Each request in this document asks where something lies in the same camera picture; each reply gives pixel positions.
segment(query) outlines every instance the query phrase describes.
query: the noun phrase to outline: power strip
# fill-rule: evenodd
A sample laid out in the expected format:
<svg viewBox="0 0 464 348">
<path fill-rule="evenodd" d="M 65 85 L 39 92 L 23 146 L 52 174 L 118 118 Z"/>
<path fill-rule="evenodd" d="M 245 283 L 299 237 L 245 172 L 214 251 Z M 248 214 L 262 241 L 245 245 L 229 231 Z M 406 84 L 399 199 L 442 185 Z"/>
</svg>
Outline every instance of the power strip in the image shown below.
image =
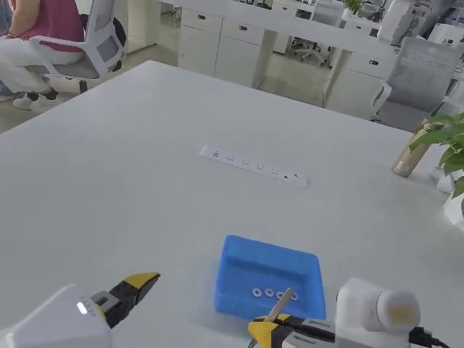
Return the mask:
<svg viewBox="0 0 464 348">
<path fill-rule="evenodd" d="M 231 165 L 232 167 L 247 170 L 252 173 L 258 173 L 272 179 L 293 183 L 302 188 L 307 187 L 307 177 L 291 170 L 282 170 L 274 165 L 265 165 L 254 159 L 245 156 L 233 154 L 232 152 L 223 151 L 217 147 L 205 146 L 200 152 L 200 156 L 208 160 Z"/>
</svg>

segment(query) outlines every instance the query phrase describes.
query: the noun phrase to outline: robotic arm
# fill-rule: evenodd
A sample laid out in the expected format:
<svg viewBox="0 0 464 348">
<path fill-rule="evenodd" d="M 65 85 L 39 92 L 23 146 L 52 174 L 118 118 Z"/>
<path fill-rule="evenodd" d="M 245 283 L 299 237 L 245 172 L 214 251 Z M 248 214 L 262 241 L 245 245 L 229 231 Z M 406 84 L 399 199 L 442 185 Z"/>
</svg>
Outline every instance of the robotic arm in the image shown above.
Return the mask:
<svg viewBox="0 0 464 348">
<path fill-rule="evenodd" d="M 0 331 L 0 348 L 111 348 L 111 328 L 128 316 L 159 277 L 135 274 L 92 297 L 76 285 L 66 286 L 26 319 Z"/>
<path fill-rule="evenodd" d="M 339 290 L 334 324 L 280 314 L 272 322 L 256 318 L 248 331 L 262 348 L 449 348 L 417 327 L 420 321 L 412 293 L 353 278 Z"/>
</svg>

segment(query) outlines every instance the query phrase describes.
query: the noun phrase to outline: shoe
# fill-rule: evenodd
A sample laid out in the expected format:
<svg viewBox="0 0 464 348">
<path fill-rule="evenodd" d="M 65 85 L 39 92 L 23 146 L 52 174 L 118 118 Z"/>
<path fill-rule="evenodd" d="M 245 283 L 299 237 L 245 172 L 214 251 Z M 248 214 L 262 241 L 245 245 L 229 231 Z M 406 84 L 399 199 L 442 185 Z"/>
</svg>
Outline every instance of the shoe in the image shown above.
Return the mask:
<svg viewBox="0 0 464 348">
<path fill-rule="evenodd" d="M 3 94 L 0 94 L 0 103 L 7 102 L 9 100 L 13 100 L 14 98 L 16 98 L 16 96 L 14 96 L 14 95 L 5 96 Z"/>
<path fill-rule="evenodd" d="M 55 99 L 47 99 L 42 94 L 38 97 L 36 101 L 33 101 L 30 104 L 30 111 L 35 112 L 36 114 L 41 114 L 43 112 L 49 111 L 54 107 L 62 104 L 64 100 L 57 96 Z"/>
<path fill-rule="evenodd" d="M 13 106 L 19 110 L 30 110 L 30 105 L 33 103 L 33 100 L 28 97 L 27 94 L 22 98 L 15 99 Z"/>
</svg>

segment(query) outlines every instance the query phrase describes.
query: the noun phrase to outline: office chair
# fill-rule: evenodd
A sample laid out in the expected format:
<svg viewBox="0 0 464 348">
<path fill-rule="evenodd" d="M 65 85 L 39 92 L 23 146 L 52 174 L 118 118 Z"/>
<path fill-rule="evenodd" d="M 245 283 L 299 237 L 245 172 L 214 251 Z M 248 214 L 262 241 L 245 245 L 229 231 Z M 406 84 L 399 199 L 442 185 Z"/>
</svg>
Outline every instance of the office chair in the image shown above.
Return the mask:
<svg viewBox="0 0 464 348">
<path fill-rule="evenodd" d="M 115 32 L 113 8 L 115 0 L 93 0 L 88 16 L 84 42 L 74 42 L 36 36 L 30 39 L 39 53 L 42 42 L 77 47 L 84 52 L 81 60 L 69 65 L 53 65 L 41 54 L 43 65 L 27 67 L 33 73 L 52 75 L 55 78 L 78 79 L 80 92 L 87 91 L 87 80 L 104 78 L 109 72 L 121 66 L 123 45 Z"/>
<path fill-rule="evenodd" d="M 327 25 L 337 26 L 339 24 L 341 15 L 343 14 L 344 7 L 341 2 L 333 0 L 317 0 L 312 20 Z M 301 61 L 314 55 L 320 66 L 328 63 L 328 57 L 324 56 L 321 52 L 321 46 L 317 43 L 312 43 L 307 49 L 296 49 L 295 54 L 303 53 Z"/>
<path fill-rule="evenodd" d="M 414 132 L 445 100 L 462 49 L 405 38 L 397 61 L 374 96 L 371 121 Z"/>
</svg>

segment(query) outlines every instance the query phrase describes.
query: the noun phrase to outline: black cable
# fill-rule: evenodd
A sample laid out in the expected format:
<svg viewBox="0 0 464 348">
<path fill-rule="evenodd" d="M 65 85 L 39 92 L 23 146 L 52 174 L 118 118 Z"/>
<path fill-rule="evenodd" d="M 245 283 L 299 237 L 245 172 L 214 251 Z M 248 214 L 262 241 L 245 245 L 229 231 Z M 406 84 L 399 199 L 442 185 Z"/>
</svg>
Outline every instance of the black cable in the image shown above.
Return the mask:
<svg viewBox="0 0 464 348">
<path fill-rule="evenodd" d="M 425 330 L 421 326 L 416 326 L 410 333 L 409 333 L 409 342 L 411 344 L 417 344 L 418 346 L 432 348 L 432 346 L 437 346 L 441 348 L 450 348 L 447 344 L 436 339 L 432 336 L 430 331 Z"/>
<path fill-rule="evenodd" d="M 448 346 L 447 344 L 445 344 L 444 342 L 438 340 L 437 344 L 436 344 L 438 347 L 441 347 L 441 348 L 450 348 L 450 346 Z"/>
</svg>

